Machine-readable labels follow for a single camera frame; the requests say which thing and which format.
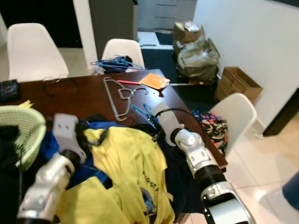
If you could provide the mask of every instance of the chair backrest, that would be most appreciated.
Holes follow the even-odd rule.
[[[19,82],[67,77],[69,71],[46,28],[38,23],[8,29],[9,79]]]
[[[144,67],[141,48],[136,41],[126,39],[111,39],[108,41],[103,52],[102,60],[113,58],[116,55],[129,56],[133,63]]]
[[[215,105],[211,112],[221,116],[228,123],[228,146],[226,148],[226,155],[228,155],[239,137],[256,120],[256,110],[246,96],[235,93]]]

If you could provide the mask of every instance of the yellow t-shirt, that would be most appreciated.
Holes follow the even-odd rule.
[[[97,141],[102,132],[88,129],[85,134],[88,140]],[[155,224],[173,223],[165,157],[151,136],[131,128],[111,127],[92,152],[95,167],[111,178],[113,187],[106,190],[92,177],[64,192],[57,210],[63,224],[148,224],[144,197],[155,206],[152,211],[157,210]]]

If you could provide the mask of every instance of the plastic bag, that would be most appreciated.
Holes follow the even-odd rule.
[[[220,54],[211,39],[202,35],[196,42],[188,43],[178,55],[180,76],[201,82],[215,82]]]

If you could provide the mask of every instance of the dark doormat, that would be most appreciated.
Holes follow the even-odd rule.
[[[155,33],[161,45],[172,45],[173,34],[163,34],[159,32]]]
[[[145,67],[160,69],[171,83],[188,83],[187,78],[179,78],[177,62],[173,58],[173,50],[142,49]],[[217,84],[212,86],[185,85],[173,86],[189,110],[209,111],[217,104],[214,93]]]
[[[173,50],[142,49],[142,56],[147,69],[160,69],[171,83],[188,83],[187,78],[179,78],[177,61]]]
[[[209,111],[218,103],[214,97],[216,87],[217,84],[173,86],[190,111],[199,110],[200,112]]]

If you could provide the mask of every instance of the yellow-green basket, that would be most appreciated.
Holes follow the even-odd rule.
[[[18,126],[16,153],[22,154],[22,170],[27,170],[36,159],[46,132],[46,121],[40,112],[20,106],[0,106],[0,125]]]

